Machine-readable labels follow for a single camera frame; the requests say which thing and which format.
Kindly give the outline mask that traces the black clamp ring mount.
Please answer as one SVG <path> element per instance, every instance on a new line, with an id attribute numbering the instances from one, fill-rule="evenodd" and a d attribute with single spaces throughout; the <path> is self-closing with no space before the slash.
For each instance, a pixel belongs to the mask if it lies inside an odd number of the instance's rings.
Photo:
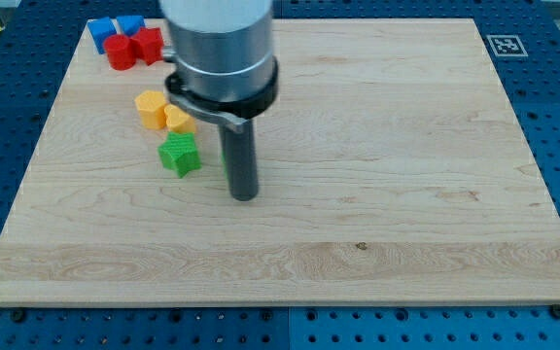
<path id="1" fill-rule="evenodd" d="M 275 101 L 279 91 L 279 63 L 272 58 L 272 75 L 268 84 L 256 94 L 237 101 L 219 102 L 192 92 L 177 72 L 164 80 L 169 101 L 200 121 L 243 133 L 245 123 L 262 114 Z"/>

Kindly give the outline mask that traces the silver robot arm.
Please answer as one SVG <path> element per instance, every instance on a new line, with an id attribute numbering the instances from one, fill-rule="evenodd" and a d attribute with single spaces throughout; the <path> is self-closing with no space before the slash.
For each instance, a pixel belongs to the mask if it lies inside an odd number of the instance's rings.
<path id="1" fill-rule="evenodd" d="M 169 100 L 217 126 L 228 188 L 248 201 L 259 192 L 254 119 L 278 93 L 271 0 L 160 0 L 171 39 L 162 51 L 175 71 Z"/>

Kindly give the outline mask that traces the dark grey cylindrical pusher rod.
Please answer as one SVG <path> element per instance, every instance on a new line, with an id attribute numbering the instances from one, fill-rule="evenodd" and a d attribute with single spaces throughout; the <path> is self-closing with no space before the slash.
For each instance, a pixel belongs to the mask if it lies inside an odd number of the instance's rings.
<path id="1" fill-rule="evenodd" d="M 239 201 L 249 201 L 259 192 L 254 123 L 247 121 L 240 133 L 219 126 L 228 189 Z"/>

